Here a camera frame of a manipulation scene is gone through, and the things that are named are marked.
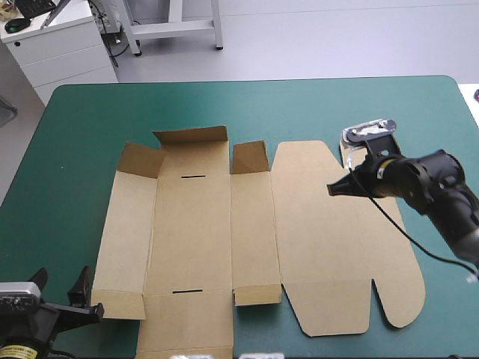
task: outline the black wire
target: black wire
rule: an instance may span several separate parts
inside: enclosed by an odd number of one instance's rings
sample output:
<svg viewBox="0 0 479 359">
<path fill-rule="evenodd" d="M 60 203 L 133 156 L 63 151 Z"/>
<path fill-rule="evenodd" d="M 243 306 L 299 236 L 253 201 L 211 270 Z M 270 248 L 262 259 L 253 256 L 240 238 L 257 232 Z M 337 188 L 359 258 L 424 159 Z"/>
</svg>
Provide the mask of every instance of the black wire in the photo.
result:
<svg viewBox="0 0 479 359">
<path fill-rule="evenodd" d="M 88 3 L 89 3 L 90 5 L 92 5 L 92 6 L 95 8 L 95 10 L 97 10 L 98 18 L 100 19 L 100 21 L 101 21 L 101 23 L 102 23 L 103 31 L 105 32 L 105 36 L 106 36 L 106 26 L 105 26 L 105 22 L 103 21 L 103 16 L 102 16 L 102 13 L 101 13 L 100 9 L 97 7 L 97 4 L 95 4 L 92 0 L 88 0 Z M 103 42 L 104 42 L 104 44 L 105 44 L 105 46 L 106 46 L 106 49 L 108 50 L 108 53 L 110 54 L 110 58 L 111 58 L 111 60 L 113 61 L 114 66 L 115 66 L 115 67 L 118 67 L 118 62 L 117 62 L 116 58 L 113 56 L 113 54 L 112 54 L 112 48 L 110 47 L 110 44 L 109 44 L 108 40 L 107 40 L 107 41 L 103 41 Z"/>
<path fill-rule="evenodd" d="M 423 251 L 427 256 L 434 258 L 435 260 L 438 260 L 440 262 L 444 263 L 450 263 L 454 264 L 456 266 L 461 266 L 464 269 L 467 269 L 470 271 L 473 275 L 477 275 L 477 271 L 473 269 L 471 266 L 468 266 L 465 263 L 460 262 L 459 260 L 452 260 L 449 258 L 444 258 L 441 256 L 438 256 L 434 253 L 429 252 L 425 247 L 423 247 L 419 242 L 417 242 L 415 239 L 413 239 L 409 234 L 406 233 L 405 230 L 403 230 L 399 224 L 396 223 L 394 219 L 391 218 L 391 216 L 374 200 L 373 196 L 370 195 L 368 191 L 366 191 L 366 188 L 362 186 L 362 184 L 359 182 L 359 180 L 356 178 L 356 175 L 354 174 L 353 170 L 350 168 L 350 173 L 353 179 L 355 180 L 356 184 L 359 186 L 359 188 L 366 194 L 367 198 L 373 203 L 374 206 L 392 223 L 393 226 L 396 227 L 397 230 L 399 230 L 413 245 L 415 245 L 417 248 L 419 248 L 421 251 Z"/>
<path fill-rule="evenodd" d="M 136 21 L 136 20 L 133 20 L 133 22 L 136 22 L 138 25 L 141 25 L 141 23 L 139 21 Z M 117 58 L 118 56 L 122 55 L 123 53 L 125 53 L 126 50 L 128 50 L 129 48 L 129 44 L 126 45 L 126 47 L 121 50 L 121 52 L 117 53 L 116 55 L 112 55 L 113 58 Z"/>
<path fill-rule="evenodd" d="M 70 359 L 78 359 L 75 355 L 73 355 L 69 352 L 63 352 L 62 350 L 50 349 L 50 353 L 55 354 L 55 355 L 61 355 L 62 357 L 66 357 L 66 358 L 70 358 Z"/>
<path fill-rule="evenodd" d="M 121 50 L 120 53 L 116 54 L 116 55 L 112 55 L 113 58 L 117 58 L 118 56 L 122 55 L 123 53 L 125 53 L 125 51 L 129 48 L 129 44 L 125 46 L 125 48 L 123 50 Z"/>
</svg>

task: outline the flattened cardboard box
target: flattened cardboard box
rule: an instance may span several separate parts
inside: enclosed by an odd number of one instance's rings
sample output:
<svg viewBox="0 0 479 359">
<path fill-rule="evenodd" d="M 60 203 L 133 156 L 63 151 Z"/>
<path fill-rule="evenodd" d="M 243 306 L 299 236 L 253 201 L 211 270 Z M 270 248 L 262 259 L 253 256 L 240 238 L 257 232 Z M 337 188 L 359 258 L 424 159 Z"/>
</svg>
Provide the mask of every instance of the flattened cardboard box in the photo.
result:
<svg viewBox="0 0 479 359">
<path fill-rule="evenodd" d="M 345 170 L 323 142 L 280 144 L 271 173 L 262 141 L 238 144 L 230 174 L 225 127 L 155 135 L 123 150 L 93 288 L 106 317 L 146 319 L 138 356 L 230 358 L 232 289 L 278 303 L 283 283 L 310 336 L 366 331 L 372 279 L 392 325 L 420 313 L 409 243 L 363 198 L 327 195 Z"/>
<path fill-rule="evenodd" d="M 94 280 L 106 317 L 146 319 L 138 356 L 231 358 L 237 305 L 279 303 L 263 142 L 234 150 L 223 126 L 154 132 L 127 144 L 115 174 Z"/>
</svg>

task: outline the floor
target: floor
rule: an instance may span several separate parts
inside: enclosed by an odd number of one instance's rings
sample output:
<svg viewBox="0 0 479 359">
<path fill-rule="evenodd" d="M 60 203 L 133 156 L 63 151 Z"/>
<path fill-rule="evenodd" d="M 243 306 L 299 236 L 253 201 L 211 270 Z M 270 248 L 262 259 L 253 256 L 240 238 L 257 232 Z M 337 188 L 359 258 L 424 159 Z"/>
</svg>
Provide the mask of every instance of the floor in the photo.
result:
<svg viewBox="0 0 479 359">
<path fill-rule="evenodd" d="M 185 19 L 210 0 L 184 0 Z M 211 36 L 141 42 L 118 58 L 120 82 L 310 79 L 445 74 L 479 119 L 479 0 L 220 0 L 225 49 Z M 131 1 L 135 20 L 164 21 L 165 0 Z M 114 49 L 119 52 L 121 43 Z M 15 88 L 15 96 L 9 89 Z M 0 94 L 19 116 L 0 127 L 0 203 L 43 112 L 0 45 Z"/>
</svg>

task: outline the white table frame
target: white table frame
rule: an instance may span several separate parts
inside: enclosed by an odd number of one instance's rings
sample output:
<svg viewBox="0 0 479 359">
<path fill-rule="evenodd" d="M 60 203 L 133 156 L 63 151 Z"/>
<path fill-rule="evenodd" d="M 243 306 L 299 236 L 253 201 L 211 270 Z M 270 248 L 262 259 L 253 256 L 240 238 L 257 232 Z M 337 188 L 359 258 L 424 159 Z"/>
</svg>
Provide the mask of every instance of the white table frame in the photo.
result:
<svg viewBox="0 0 479 359">
<path fill-rule="evenodd" d="M 140 40 L 181 37 L 197 34 L 214 34 L 216 48 L 223 49 L 222 23 L 219 15 L 219 0 L 211 0 L 212 20 L 183 21 L 183 0 L 170 0 L 168 22 L 137 25 L 126 0 L 117 0 L 117 11 L 123 23 L 129 47 L 135 56 L 141 55 Z"/>
</svg>

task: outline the green tabletop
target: green tabletop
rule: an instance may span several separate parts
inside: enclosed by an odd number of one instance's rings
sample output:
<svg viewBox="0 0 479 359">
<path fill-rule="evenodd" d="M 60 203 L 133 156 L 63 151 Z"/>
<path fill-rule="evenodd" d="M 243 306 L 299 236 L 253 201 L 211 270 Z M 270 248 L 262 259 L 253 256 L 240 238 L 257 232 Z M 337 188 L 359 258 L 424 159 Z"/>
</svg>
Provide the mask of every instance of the green tabletop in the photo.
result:
<svg viewBox="0 0 479 359">
<path fill-rule="evenodd" d="M 45 299 L 67 302 L 81 268 L 95 266 L 125 141 L 156 146 L 153 129 L 224 124 L 232 144 L 266 140 L 271 159 L 279 142 L 311 139 L 324 140 L 339 158 L 341 130 L 377 118 L 397 121 L 396 137 L 407 156 L 439 148 L 456 155 L 469 186 L 479 192 L 479 130 L 448 77 L 61 87 L 0 209 L 0 281 L 25 280 L 45 266 L 51 278 Z M 400 210 L 410 234 L 452 256 L 426 218 L 403 201 Z M 479 284 L 467 284 L 461 268 L 416 254 L 427 300 L 408 327 L 391 328 L 373 295 L 366 334 L 309 338 L 284 296 L 281 305 L 235 310 L 235 355 L 479 355 Z M 88 357 L 132 357 L 137 332 L 136 321 L 105 321 L 61 334 L 56 347 Z"/>
</svg>

